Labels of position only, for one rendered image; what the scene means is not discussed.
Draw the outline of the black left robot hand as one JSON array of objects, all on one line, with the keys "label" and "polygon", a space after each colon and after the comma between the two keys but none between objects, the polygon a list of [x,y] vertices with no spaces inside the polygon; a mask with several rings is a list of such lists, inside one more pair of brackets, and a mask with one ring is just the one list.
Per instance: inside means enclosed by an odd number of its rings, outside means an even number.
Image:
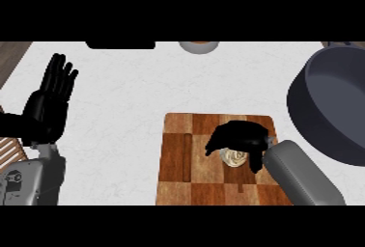
[{"label": "black left robot hand", "polygon": [[41,89],[29,97],[23,113],[0,112],[0,137],[21,138],[23,145],[55,144],[63,137],[69,101],[79,70],[55,53],[46,67]]}]

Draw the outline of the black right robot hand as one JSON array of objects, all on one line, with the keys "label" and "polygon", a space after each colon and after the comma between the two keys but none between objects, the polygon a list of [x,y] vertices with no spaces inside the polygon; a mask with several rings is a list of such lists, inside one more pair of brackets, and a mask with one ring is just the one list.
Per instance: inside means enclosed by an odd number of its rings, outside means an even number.
[{"label": "black right robot hand", "polygon": [[249,121],[230,121],[219,125],[206,145],[206,155],[230,148],[245,151],[250,157],[250,168],[256,174],[264,168],[264,152],[268,150],[268,129]]}]

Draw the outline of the white frosted cupcake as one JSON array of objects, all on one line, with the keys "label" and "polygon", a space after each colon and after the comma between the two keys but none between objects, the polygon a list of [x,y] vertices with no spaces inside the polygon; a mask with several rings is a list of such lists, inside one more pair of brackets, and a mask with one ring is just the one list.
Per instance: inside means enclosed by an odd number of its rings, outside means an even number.
[{"label": "white frosted cupcake", "polygon": [[247,161],[249,153],[225,148],[221,149],[221,158],[228,167],[239,168]]}]

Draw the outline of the checkered wooden cutting board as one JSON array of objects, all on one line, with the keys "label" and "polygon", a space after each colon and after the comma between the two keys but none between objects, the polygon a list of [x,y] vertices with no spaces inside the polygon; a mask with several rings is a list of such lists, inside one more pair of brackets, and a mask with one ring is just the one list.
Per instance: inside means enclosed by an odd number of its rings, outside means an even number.
[{"label": "checkered wooden cutting board", "polygon": [[156,200],[160,206],[287,206],[292,203],[267,170],[255,173],[249,164],[231,168],[218,152],[206,152],[216,127],[233,120],[261,124],[270,136],[277,136],[270,116],[166,115]]}]

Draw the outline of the dark grey pot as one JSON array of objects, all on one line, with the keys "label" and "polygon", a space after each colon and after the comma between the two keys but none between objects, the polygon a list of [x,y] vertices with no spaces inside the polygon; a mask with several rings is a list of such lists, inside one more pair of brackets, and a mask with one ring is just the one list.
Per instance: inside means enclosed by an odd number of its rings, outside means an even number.
[{"label": "dark grey pot", "polygon": [[292,83],[287,108],[311,145],[365,167],[365,48],[330,41],[315,52]]}]

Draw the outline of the brown wooden slatted object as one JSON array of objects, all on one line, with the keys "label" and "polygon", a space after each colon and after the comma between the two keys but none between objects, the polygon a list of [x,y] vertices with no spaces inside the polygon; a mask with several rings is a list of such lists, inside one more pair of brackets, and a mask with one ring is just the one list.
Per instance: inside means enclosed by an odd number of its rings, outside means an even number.
[{"label": "brown wooden slatted object", "polygon": [[0,137],[0,173],[8,166],[27,160],[27,154],[18,138]]}]

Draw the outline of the black flat appliance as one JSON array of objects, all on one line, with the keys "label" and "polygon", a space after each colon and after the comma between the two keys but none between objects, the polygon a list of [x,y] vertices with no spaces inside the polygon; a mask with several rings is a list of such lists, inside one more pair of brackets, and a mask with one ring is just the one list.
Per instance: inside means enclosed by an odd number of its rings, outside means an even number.
[{"label": "black flat appliance", "polygon": [[154,49],[156,41],[86,41],[92,49]]}]

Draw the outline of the pale grey bowl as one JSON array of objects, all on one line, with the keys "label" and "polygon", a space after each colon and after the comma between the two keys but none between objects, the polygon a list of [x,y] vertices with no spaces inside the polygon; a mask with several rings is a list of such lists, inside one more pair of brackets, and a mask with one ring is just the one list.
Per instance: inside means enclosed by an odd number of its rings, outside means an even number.
[{"label": "pale grey bowl", "polygon": [[218,41],[209,42],[193,42],[193,41],[182,41],[181,42],[182,49],[190,52],[191,54],[209,54],[216,50],[219,47]]}]

